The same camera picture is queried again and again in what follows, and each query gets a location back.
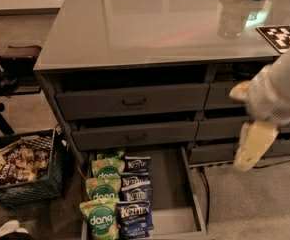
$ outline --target basket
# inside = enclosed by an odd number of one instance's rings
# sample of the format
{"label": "basket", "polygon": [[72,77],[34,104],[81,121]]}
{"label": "basket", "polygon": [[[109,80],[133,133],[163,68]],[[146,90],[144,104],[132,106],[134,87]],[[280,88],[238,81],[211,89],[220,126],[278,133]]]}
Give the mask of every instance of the basket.
{"label": "basket", "polygon": [[37,180],[9,185],[0,185],[0,206],[6,210],[23,208],[33,204],[47,203],[62,196],[64,146],[54,129],[24,134],[4,135],[0,137],[0,149],[29,136],[39,138],[27,141],[30,148],[50,150],[46,175]]}

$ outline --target person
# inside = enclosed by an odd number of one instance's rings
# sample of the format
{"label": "person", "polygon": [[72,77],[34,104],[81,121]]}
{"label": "person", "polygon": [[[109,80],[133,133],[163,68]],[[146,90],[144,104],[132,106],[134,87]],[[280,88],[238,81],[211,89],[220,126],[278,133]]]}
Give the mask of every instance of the person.
{"label": "person", "polygon": [[0,240],[34,240],[18,220],[10,220],[0,227]]}

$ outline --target black plastic basket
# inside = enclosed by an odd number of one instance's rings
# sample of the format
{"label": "black plastic basket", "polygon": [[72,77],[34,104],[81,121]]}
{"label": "black plastic basket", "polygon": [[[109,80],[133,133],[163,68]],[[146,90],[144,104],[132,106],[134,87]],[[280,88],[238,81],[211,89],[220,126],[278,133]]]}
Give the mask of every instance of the black plastic basket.
{"label": "black plastic basket", "polygon": [[37,180],[0,185],[0,206],[6,210],[47,203],[62,196],[64,148],[54,129],[37,132],[4,135],[0,137],[0,149],[24,137],[38,135],[27,141],[27,146],[50,150],[46,175]]}

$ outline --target desk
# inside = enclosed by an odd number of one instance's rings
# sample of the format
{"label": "desk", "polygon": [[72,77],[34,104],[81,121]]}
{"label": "desk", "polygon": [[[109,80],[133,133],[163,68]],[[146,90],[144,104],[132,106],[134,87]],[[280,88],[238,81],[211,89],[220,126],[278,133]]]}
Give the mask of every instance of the desk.
{"label": "desk", "polygon": [[[190,165],[233,160],[249,117],[228,93],[279,56],[255,30],[274,24],[290,0],[65,0],[34,72],[82,171],[99,148],[172,145],[191,182]],[[290,152],[280,136],[267,155]]]}

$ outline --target drawer handle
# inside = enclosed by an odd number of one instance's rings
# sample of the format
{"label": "drawer handle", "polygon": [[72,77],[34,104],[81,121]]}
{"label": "drawer handle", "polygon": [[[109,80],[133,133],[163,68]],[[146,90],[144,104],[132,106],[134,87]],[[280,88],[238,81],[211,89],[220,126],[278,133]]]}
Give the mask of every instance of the drawer handle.
{"label": "drawer handle", "polygon": [[147,139],[147,135],[143,134],[142,136],[136,137],[136,138],[131,138],[128,135],[126,136],[126,140],[127,141],[142,141],[142,140],[146,140]]}
{"label": "drawer handle", "polygon": [[145,106],[147,101],[146,98],[143,98],[142,100],[123,99],[122,103],[125,107],[135,107],[135,106]]}

